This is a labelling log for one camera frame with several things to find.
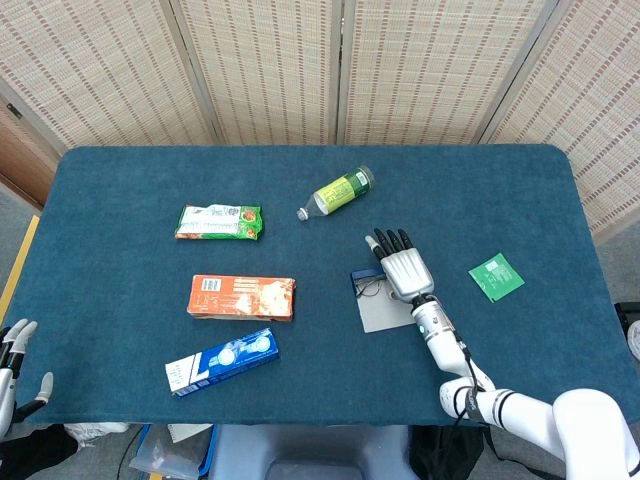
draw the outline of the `plastic bag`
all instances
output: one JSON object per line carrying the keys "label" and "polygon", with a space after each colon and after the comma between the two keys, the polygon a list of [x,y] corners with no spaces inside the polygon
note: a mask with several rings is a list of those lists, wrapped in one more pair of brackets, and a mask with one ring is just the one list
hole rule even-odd
{"label": "plastic bag", "polygon": [[187,205],[182,210],[176,238],[215,240],[238,238],[257,240],[262,231],[261,208],[243,205]]}
{"label": "plastic bag", "polygon": [[207,454],[211,429],[173,443],[166,425],[152,425],[129,466],[147,473],[159,473],[181,480],[198,480]]}
{"label": "plastic bag", "polygon": [[423,480],[464,480],[483,449],[482,428],[414,426],[409,463]]}

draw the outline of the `blue box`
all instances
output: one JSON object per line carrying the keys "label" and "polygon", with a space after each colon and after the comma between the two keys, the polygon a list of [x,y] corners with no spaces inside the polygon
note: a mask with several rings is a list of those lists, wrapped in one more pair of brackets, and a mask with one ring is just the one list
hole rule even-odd
{"label": "blue box", "polygon": [[164,368],[171,393],[184,397],[279,356],[276,339],[271,329],[265,328],[167,363]]}

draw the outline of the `robotic arm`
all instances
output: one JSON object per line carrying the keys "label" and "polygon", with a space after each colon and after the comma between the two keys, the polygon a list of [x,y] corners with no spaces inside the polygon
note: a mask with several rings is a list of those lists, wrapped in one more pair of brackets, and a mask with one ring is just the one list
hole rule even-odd
{"label": "robotic arm", "polygon": [[433,295],[434,282],[404,230],[377,241],[365,237],[387,274],[398,300],[413,305],[413,316],[438,368],[459,376],[440,387],[440,403],[450,416],[507,430],[564,460],[568,480],[640,479],[640,453],[614,399],[597,390],[577,389],[552,405],[508,389],[496,389],[471,359]]}
{"label": "robotic arm", "polygon": [[26,319],[13,327],[0,330],[0,441],[13,423],[20,423],[47,403],[53,390],[53,374],[48,372],[42,378],[40,392],[36,397],[16,408],[16,382],[20,376],[22,360],[27,351],[29,339],[38,324]]}

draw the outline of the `bottle cap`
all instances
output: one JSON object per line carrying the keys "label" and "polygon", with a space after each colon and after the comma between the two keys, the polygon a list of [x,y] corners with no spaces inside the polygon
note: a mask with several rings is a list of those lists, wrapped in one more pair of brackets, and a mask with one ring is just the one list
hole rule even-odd
{"label": "bottle cap", "polygon": [[309,214],[304,208],[299,208],[296,214],[298,215],[298,220],[300,220],[301,222],[309,220]]}

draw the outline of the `orange cracker box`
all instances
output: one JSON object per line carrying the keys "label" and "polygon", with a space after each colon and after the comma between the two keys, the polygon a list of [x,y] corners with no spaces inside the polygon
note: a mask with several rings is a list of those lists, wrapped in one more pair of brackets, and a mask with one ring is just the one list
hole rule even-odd
{"label": "orange cracker box", "polygon": [[295,284],[293,278],[194,275],[187,312],[197,318],[290,322]]}

